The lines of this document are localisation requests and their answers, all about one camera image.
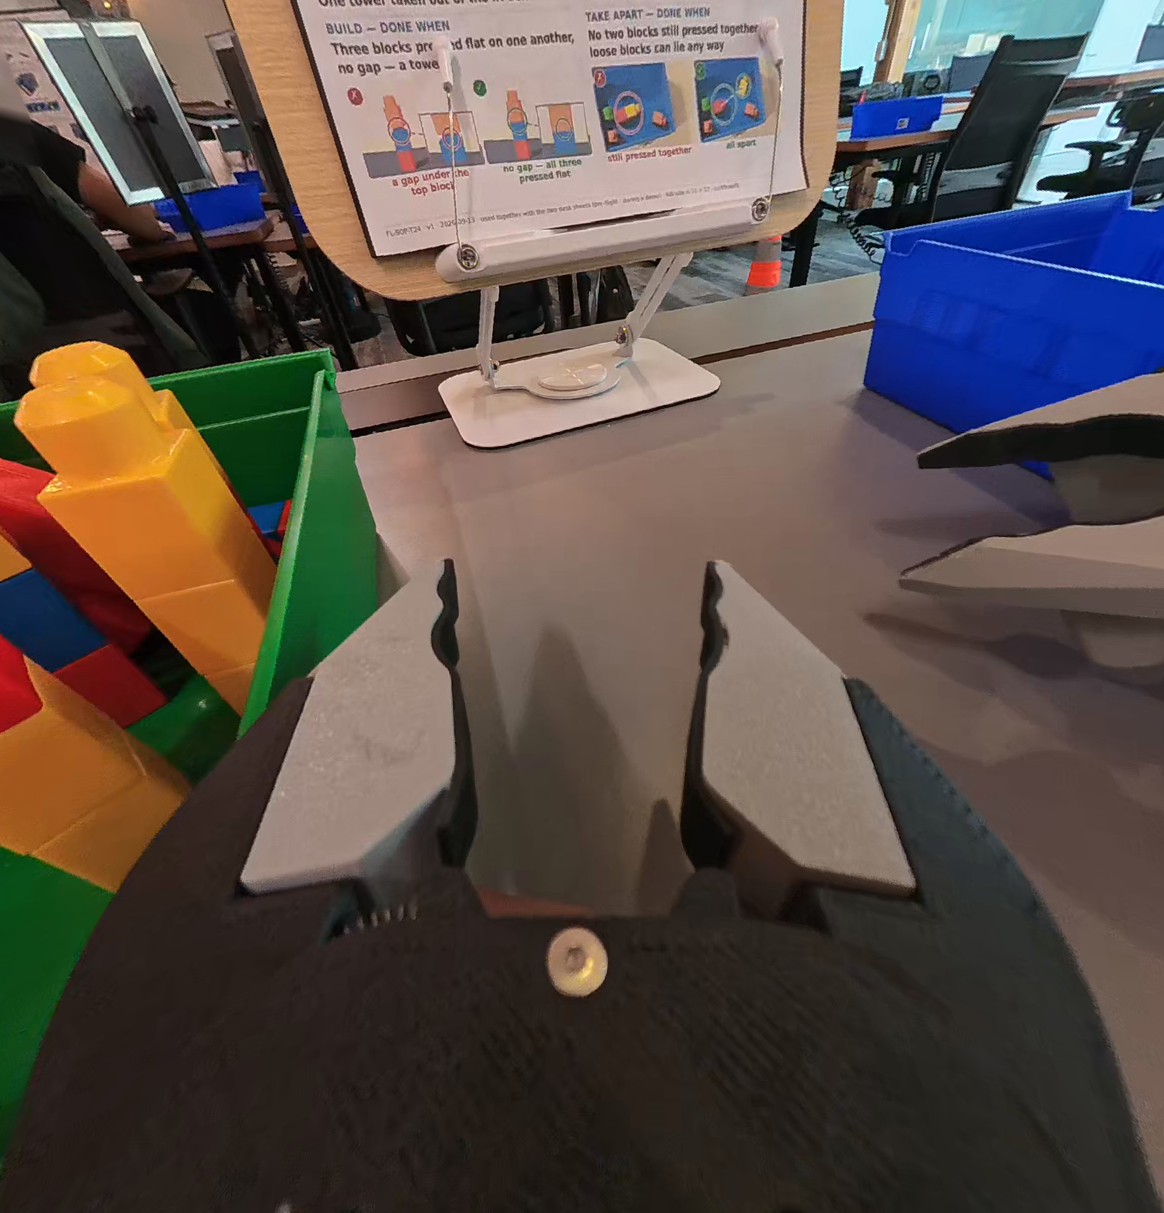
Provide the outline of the laminated instruction sheet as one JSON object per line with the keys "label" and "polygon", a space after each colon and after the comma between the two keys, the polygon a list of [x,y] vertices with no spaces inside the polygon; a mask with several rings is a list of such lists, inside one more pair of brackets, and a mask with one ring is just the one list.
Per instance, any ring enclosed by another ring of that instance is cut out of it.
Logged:
{"label": "laminated instruction sheet", "polygon": [[293,2],[375,256],[802,189],[805,2]]}

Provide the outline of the blue plastic bin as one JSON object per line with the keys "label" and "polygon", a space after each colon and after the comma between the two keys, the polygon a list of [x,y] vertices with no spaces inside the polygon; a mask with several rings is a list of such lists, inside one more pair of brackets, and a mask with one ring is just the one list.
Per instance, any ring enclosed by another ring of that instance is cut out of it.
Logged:
{"label": "blue plastic bin", "polygon": [[218,230],[266,216],[258,172],[243,172],[233,185],[185,193],[185,205],[199,229]]}
{"label": "blue plastic bin", "polygon": [[943,95],[862,100],[850,105],[849,141],[888,138],[931,130],[943,109]]}
{"label": "blue plastic bin", "polygon": [[1129,192],[885,233],[862,384],[952,435],[1154,375],[1164,204]]}

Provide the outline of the white display on stand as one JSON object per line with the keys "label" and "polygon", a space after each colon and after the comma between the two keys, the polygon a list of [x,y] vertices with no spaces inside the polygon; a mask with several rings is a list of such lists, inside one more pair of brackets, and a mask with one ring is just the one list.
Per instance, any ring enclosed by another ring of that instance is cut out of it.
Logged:
{"label": "white display on stand", "polygon": [[127,204],[215,185],[138,22],[22,22],[22,32]]}

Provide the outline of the green plastic bin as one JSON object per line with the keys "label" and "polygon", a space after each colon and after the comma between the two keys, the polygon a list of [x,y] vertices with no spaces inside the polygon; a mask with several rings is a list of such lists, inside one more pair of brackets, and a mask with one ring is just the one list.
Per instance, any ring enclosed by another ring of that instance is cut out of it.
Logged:
{"label": "green plastic bin", "polygon": [[[132,734],[197,781],[280,689],[377,605],[377,531],[331,354],[155,376],[205,436],[243,505],[288,506],[266,631],[240,710],[190,676]],[[58,995],[108,888],[0,845],[0,1163]]]}

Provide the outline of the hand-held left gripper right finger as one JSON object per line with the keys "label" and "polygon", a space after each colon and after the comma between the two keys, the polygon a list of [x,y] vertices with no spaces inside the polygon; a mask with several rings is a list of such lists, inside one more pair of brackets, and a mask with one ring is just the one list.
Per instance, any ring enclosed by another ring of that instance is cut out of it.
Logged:
{"label": "hand-held left gripper right finger", "polygon": [[918,891],[844,673],[728,561],[704,572],[680,843],[764,918],[813,887]]}

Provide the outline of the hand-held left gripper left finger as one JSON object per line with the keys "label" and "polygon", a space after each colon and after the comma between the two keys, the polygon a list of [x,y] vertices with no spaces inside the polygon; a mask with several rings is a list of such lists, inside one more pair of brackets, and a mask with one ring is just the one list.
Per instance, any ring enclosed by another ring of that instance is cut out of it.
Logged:
{"label": "hand-held left gripper left finger", "polygon": [[478,806],[456,623],[456,566],[439,560],[316,663],[244,891],[360,884],[400,902],[468,866]]}

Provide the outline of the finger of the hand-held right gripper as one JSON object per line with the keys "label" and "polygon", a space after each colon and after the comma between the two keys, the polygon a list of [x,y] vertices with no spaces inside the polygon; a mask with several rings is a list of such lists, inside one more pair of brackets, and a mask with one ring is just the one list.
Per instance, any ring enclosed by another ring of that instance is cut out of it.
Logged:
{"label": "finger of the hand-held right gripper", "polygon": [[1164,510],[972,539],[901,568],[898,583],[986,603],[1164,619]]}
{"label": "finger of the hand-held right gripper", "polygon": [[1164,367],[958,433],[916,462],[1043,464],[1074,523],[1152,517],[1164,514]]}

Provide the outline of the black office chair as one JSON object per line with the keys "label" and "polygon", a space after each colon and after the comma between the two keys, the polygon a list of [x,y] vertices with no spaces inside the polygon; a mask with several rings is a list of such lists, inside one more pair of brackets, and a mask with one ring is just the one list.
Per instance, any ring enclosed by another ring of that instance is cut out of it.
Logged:
{"label": "black office chair", "polygon": [[900,210],[900,227],[1008,210],[1041,122],[1087,39],[1090,35],[1002,37],[938,157],[928,193]]}
{"label": "black office chair", "polygon": [[1068,144],[1087,152],[1084,168],[1038,178],[1036,189],[1067,201],[1125,189],[1133,204],[1164,201],[1164,91],[1122,100],[1107,124],[1120,130],[1113,138]]}

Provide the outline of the wooden document stand white base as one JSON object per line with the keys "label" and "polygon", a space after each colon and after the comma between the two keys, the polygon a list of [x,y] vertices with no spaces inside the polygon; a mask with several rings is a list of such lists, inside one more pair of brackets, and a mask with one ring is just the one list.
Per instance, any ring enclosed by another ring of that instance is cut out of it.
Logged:
{"label": "wooden document stand white base", "polygon": [[[753,204],[675,208],[621,219],[522,230],[495,241],[375,256],[349,192],[293,2],[227,2],[300,216],[316,247],[349,280],[387,299],[478,293],[474,370],[439,384],[461,436],[476,449],[557,433],[713,395],[720,380],[694,358],[646,337],[651,314],[699,250],[781,236],[816,204],[832,168],[841,2],[805,2],[802,167],[808,185]],[[561,354],[499,362],[502,284],[655,262],[628,317],[609,337]]]}

